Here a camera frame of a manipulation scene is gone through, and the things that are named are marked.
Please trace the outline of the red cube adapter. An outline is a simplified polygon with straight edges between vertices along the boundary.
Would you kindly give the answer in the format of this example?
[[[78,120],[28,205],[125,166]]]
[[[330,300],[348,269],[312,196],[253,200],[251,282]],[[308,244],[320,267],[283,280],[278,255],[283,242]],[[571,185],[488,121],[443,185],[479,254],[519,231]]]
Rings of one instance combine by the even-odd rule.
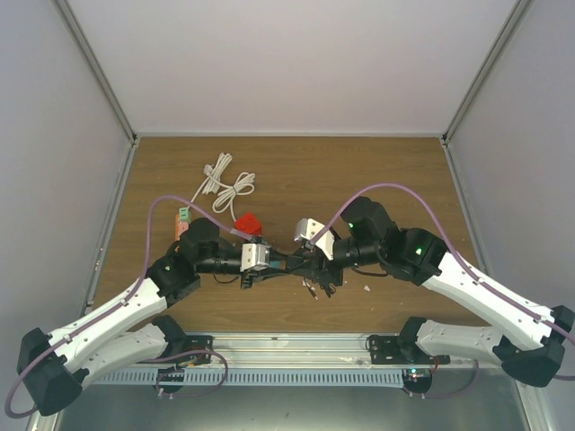
[[[251,236],[262,236],[261,221],[251,212],[240,216],[235,222],[236,230],[247,233]]]

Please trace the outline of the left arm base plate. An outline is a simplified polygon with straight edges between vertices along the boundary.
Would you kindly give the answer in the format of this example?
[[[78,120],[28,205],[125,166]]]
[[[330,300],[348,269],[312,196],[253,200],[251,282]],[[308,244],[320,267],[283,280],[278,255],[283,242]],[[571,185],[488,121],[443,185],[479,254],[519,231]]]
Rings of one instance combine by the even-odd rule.
[[[195,350],[211,350],[213,347],[214,337],[211,335],[187,335],[183,341],[183,346],[178,353]],[[199,353],[187,355],[176,359],[175,364],[179,367],[191,367],[197,365],[206,365],[211,362],[211,355]]]

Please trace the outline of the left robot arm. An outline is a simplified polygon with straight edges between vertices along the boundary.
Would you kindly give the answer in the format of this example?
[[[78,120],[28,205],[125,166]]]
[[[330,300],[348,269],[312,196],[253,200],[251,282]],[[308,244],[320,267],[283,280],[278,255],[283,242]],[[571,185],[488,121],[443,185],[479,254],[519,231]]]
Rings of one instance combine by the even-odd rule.
[[[211,220],[192,221],[124,292],[66,326],[49,333],[35,328],[22,337],[16,370],[32,409],[51,416],[105,374],[159,358],[178,361],[185,334],[164,311],[196,291],[201,275],[238,276],[249,286],[284,273],[287,260],[257,236],[234,246]]]

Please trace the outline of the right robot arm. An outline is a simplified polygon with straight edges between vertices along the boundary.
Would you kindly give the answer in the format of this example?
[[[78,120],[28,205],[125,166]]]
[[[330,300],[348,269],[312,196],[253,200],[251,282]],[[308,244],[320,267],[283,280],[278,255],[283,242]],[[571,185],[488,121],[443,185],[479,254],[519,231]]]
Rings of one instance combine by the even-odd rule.
[[[387,276],[423,286],[484,320],[479,327],[411,317],[398,338],[399,356],[417,364],[426,356],[457,356],[499,366],[534,387],[556,378],[563,341],[574,313],[527,300],[487,277],[425,229],[401,229],[384,207],[358,197],[341,213],[349,237],[341,238],[313,218],[296,225],[295,239],[312,252],[305,278],[324,288],[339,286],[347,268],[379,265]]]

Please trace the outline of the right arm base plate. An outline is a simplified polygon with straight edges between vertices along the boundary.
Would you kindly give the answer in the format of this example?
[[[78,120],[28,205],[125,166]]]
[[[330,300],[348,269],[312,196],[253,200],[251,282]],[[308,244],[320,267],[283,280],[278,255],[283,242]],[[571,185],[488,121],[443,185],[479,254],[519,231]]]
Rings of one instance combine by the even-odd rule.
[[[450,363],[449,356],[433,356],[424,353],[414,342],[403,341],[399,335],[372,334],[365,347],[372,365],[440,365]]]

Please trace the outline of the green USB charger plug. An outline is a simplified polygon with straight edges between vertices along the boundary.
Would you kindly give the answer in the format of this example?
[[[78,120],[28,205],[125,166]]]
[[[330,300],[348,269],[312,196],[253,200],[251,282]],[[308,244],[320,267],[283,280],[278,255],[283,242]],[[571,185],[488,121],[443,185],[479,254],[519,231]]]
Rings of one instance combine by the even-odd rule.
[[[188,207],[181,207],[178,212],[179,223],[189,223],[191,221],[191,213]]]

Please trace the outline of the orange power strip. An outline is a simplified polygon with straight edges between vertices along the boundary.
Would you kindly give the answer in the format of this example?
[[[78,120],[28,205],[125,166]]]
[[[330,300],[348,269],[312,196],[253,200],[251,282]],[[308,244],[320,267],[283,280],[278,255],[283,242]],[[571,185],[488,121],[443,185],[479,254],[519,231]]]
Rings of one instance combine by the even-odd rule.
[[[189,228],[189,224],[187,221],[182,221],[180,219],[180,216],[177,215],[175,217],[175,226],[174,226],[174,240],[175,241],[179,241],[181,238],[181,235],[187,231]]]

